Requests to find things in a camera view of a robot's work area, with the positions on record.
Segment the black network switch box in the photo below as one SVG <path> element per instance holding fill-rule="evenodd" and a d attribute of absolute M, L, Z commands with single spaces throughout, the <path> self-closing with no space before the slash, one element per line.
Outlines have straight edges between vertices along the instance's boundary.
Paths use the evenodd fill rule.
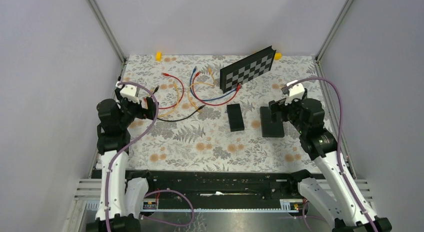
<path fill-rule="evenodd" d="M 261 134 L 264 138 L 283 138 L 285 136 L 282 115 L 271 114 L 268 107 L 260 107 Z"/>

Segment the small black adapter box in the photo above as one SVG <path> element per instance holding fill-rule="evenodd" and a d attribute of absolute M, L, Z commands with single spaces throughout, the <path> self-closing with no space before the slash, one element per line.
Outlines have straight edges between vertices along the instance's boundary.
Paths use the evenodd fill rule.
<path fill-rule="evenodd" d="M 231 132 L 244 131 L 245 125 L 240 104 L 229 104 L 226 106 L 229 128 Z"/>

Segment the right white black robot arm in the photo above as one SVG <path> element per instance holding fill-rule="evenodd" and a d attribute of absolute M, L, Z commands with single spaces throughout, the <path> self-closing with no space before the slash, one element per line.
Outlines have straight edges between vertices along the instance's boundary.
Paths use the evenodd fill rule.
<path fill-rule="evenodd" d="M 320 169 L 332 194 L 323 190 L 306 169 L 294 172 L 287 184 L 293 198 L 306 198 L 324 217 L 334 232 L 390 232 L 388 218 L 381 218 L 369 205 L 337 151 L 334 135 L 325 128 L 325 111 L 311 98 L 269 102 L 271 119 L 289 122 L 299 132 L 303 150 Z"/>

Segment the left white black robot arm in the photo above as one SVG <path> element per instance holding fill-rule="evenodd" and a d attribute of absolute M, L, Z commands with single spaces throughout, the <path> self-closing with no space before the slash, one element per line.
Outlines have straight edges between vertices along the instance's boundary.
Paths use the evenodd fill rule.
<path fill-rule="evenodd" d="M 119 101 L 105 99 L 96 109 L 100 123 L 97 126 L 97 149 L 101 160 L 101 188 L 95 221 L 85 227 L 87 232 L 139 232 L 139 214 L 143 197 L 155 192 L 154 182 L 146 177 L 126 180 L 131 135 L 129 125 L 136 119 L 156 122 L 157 101 L 146 98 L 143 108 L 137 99 L 120 96 Z"/>

